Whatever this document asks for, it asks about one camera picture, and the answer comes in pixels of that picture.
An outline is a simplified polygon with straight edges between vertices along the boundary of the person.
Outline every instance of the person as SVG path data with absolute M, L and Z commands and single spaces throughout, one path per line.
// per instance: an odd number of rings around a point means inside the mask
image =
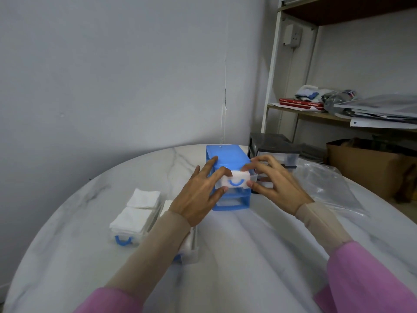
M 217 158 L 197 166 L 190 180 L 174 199 L 169 210 L 154 224 L 149 235 L 126 263 L 103 287 L 95 290 L 75 313 L 141 312 L 143 304 L 162 278 L 192 226 L 200 223 L 228 190 L 217 189 L 222 176 L 231 176 L 222 167 L 208 174 Z M 416 296 L 358 242 L 352 240 L 336 216 L 300 187 L 294 177 L 272 156 L 253 158 L 243 171 L 255 169 L 271 181 L 268 189 L 248 181 L 250 188 L 295 216 L 329 254 L 329 286 L 315 296 L 326 313 L 417 312 Z

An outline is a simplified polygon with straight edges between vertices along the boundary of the beige sleeve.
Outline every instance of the beige sleeve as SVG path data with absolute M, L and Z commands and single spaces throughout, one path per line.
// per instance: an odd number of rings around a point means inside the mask
M 126 291 L 144 303 L 189 232 L 190 224 L 185 218 L 166 211 L 106 287 Z
M 333 212 L 322 203 L 301 205 L 295 217 L 304 223 L 329 256 L 337 247 L 352 240 Z

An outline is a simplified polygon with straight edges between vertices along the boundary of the electrical outlet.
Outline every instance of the electrical outlet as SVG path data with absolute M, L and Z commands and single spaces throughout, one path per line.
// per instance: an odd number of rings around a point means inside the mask
M 284 46 L 299 47 L 303 28 L 296 24 L 287 25 L 284 34 Z

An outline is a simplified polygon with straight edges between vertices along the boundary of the white marble table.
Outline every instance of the white marble table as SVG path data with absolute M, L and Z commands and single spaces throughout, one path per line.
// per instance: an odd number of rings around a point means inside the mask
M 108 241 L 108 225 L 135 188 L 173 199 L 205 145 L 149 153 L 102 173 L 73 194 L 39 231 L 13 279 L 5 313 L 72 312 L 104 285 L 131 248 Z M 371 215 L 338 216 L 351 234 L 417 294 L 417 225 L 363 187 L 351 190 Z M 200 225 L 200 260 L 172 265 L 145 312 L 321 312 L 327 255 L 301 222 L 253 195 L 250 210 L 212 211 Z

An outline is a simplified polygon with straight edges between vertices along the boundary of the red book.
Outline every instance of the red book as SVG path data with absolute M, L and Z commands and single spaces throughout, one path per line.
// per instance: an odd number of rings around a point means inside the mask
M 295 104 L 302 104 L 302 105 L 310 105 L 310 106 L 316 106 L 316 107 L 319 107 L 319 108 L 322 108 L 323 107 L 323 103 L 321 103 L 321 102 L 300 101 L 300 100 L 285 99 L 285 98 L 279 99 L 279 102 L 287 102 L 287 103 L 295 103 Z
M 287 105 L 287 106 L 294 106 L 295 108 L 305 108 L 307 110 L 310 110 L 310 108 L 313 106 L 313 105 L 301 105 L 301 104 L 285 103 L 285 102 L 280 102 L 279 104 L 280 105 Z M 322 106 L 321 107 L 315 106 L 315 108 L 319 111 L 324 111 L 324 108 Z

